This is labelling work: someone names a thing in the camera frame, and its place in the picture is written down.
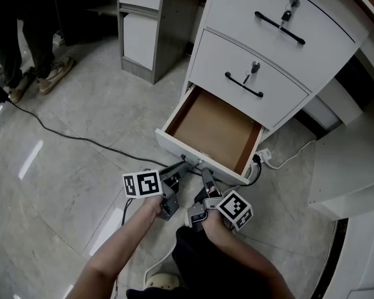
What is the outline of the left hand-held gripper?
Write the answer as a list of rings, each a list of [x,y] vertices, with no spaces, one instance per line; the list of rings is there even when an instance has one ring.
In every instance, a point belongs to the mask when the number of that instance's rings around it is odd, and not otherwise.
[[[185,176],[190,172],[190,164],[187,161],[180,161],[172,165],[172,171],[175,172],[174,175]],[[123,174],[122,179],[127,198],[144,199],[153,196],[163,198],[159,218],[168,221],[178,210],[179,205],[174,190],[178,188],[178,179],[174,184],[167,184],[160,178],[158,170]]]

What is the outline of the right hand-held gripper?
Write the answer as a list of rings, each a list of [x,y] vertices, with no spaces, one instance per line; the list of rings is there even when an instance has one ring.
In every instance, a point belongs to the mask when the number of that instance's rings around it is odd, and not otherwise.
[[[203,229],[202,222],[208,218],[211,210],[216,210],[226,219],[230,230],[241,230],[253,217],[252,206],[235,190],[229,192],[226,197],[218,189],[213,174],[209,168],[201,170],[203,184],[214,186],[217,195],[209,195],[208,188],[204,187],[194,199],[194,204],[187,210],[186,224],[195,231]]]

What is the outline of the drawer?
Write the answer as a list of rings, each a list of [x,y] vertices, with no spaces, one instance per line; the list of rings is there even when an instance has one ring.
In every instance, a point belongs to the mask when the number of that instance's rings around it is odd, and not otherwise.
[[[281,27],[286,5],[294,7]],[[206,25],[264,56],[311,90],[355,53],[342,28],[309,0],[213,0]]]
[[[264,127],[212,93],[191,87],[168,121],[155,131],[158,144],[192,166],[209,168],[228,185],[249,184],[248,171]]]
[[[252,68],[256,73],[243,85],[246,71]],[[201,36],[189,80],[268,129],[308,96],[264,60],[207,30]]]

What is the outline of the person's right forearm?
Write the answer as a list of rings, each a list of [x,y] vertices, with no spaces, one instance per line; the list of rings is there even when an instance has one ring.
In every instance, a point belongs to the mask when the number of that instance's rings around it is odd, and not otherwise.
[[[257,250],[239,240],[224,225],[219,211],[210,210],[202,226],[208,239],[220,251],[266,280],[272,299],[295,299],[278,269]]]

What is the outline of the person's left forearm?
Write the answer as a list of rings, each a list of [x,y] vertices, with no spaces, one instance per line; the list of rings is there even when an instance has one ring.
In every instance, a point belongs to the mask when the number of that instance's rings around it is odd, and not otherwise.
[[[89,259],[65,299],[110,299],[117,277],[131,259],[157,215],[161,196],[144,199],[134,215]]]

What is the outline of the grey side cabinet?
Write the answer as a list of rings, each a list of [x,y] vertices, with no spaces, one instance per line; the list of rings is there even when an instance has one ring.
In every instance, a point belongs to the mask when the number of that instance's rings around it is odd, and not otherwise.
[[[117,0],[122,70],[157,83],[184,56],[199,0]]]

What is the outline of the white power strip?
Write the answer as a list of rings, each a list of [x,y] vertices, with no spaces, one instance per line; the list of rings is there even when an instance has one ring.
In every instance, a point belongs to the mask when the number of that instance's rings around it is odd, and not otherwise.
[[[254,155],[258,155],[260,163],[267,163],[272,159],[271,152],[268,148],[257,150]]]

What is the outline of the person's black trousers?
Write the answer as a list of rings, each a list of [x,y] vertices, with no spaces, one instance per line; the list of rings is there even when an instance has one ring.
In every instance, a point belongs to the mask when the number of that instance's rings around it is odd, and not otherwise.
[[[203,231],[179,228],[172,258],[183,286],[129,289],[127,299],[294,299],[273,266],[269,272],[249,268],[219,250]]]

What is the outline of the person's left cream clog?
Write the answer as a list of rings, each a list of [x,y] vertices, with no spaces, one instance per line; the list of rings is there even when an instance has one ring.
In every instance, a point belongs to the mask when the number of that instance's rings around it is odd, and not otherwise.
[[[156,273],[145,282],[144,289],[159,288],[172,291],[180,286],[180,280],[177,275],[172,273]]]

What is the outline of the white curved platform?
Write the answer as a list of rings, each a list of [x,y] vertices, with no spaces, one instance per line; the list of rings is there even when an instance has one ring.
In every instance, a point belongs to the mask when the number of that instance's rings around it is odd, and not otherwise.
[[[374,211],[348,221],[338,299],[374,299]]]

